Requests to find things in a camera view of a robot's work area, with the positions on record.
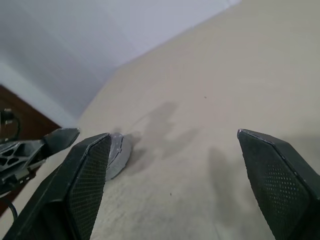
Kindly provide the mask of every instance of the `white wall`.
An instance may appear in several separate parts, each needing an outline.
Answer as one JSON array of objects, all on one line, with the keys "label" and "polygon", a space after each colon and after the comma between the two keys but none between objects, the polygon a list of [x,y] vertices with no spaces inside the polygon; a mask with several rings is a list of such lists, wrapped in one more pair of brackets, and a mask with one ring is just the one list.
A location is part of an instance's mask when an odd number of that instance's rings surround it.
[{"label": "white wall", "polygon": [[235,2],[2,1],[2,46],[19,74],[78,119],[118,66]]},{"label": "white wall", "polygon": [[0,60],[0,77],[0,85],[4,85],[59,126],[67,128],[77,125],[76,119],[36,86],[32,85],[31,81],[25,79],[4,60]]}]

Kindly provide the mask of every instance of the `cable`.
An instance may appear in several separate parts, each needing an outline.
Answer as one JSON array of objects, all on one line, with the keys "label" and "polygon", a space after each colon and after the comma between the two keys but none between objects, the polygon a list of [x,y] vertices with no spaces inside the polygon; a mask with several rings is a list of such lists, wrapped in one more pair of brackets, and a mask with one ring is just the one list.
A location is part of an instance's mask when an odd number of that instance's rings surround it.
[{"label": "cable", "polygon": [[0,195],[0,198],[3,198],[4,196],[8,195],[9,193],[11,193],[11,191],[7,191],[7,192],[1,194],[1,195]]},{"label": "cable", "polygon": [[5,204],[7,204],[7,206],[10,208],[12,215],[13,215],[13,221],[15,221],[18,218],[18,213],[17,213],[15,206],[6,197],[1,197],[0,200],[2,202],[4,202]]},{"label": "cable", "polygon": [[15,135],[9,139],[9,141],[16,141],[19,138],[20,135],[20,131],[21,131],[21,122],[19,120],[19,118],[17,118],[16,116],[13,119],[16,122],[16,131],[15,131]]}]

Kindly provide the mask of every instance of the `floor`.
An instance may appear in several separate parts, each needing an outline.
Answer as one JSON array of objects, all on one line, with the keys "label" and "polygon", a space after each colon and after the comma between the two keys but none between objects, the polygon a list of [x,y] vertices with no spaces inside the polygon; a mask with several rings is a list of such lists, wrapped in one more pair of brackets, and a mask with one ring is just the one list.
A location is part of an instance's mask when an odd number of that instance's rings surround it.
[{"label": "floor", "polygon": [[[116,131],[134,149],[105,185],[91,239],[274,239],[237,130],[290,142],[320,172],[319,7],[243,0],[115,73],[79,120],[79,140]],[[19,212],[67,152],[40,169]]]}]

